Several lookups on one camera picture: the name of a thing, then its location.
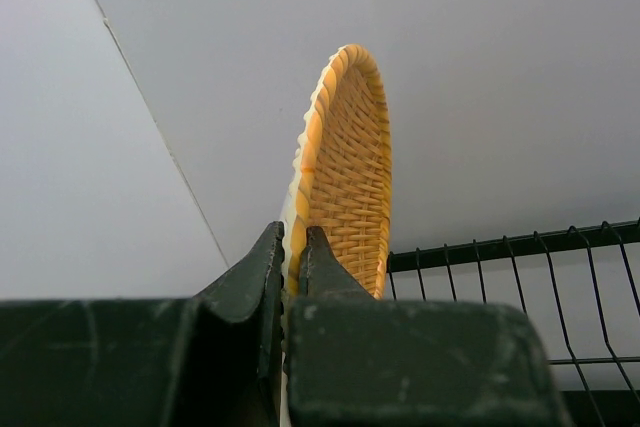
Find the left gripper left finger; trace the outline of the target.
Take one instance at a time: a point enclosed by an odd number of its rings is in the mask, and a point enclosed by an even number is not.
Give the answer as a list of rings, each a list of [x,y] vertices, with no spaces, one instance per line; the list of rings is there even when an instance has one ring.
[[[5,426],[275,426],[283,226],[184,298],[1,305]]]

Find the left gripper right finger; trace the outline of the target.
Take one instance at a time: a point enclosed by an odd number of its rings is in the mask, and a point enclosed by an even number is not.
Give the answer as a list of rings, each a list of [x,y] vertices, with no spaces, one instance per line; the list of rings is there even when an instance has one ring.
[[[287,333],[295,426],[568,426],[527,316],[508,305],[373,298],[311,227]]]

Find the round orange woven plate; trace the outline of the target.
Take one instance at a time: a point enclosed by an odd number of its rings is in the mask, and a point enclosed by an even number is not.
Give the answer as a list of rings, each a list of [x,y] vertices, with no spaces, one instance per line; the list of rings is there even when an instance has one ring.
[[[389,113],[373,56],[341,47],[310,98],[283,206],[283,426],[377,425],[372,337],[391,221]]]

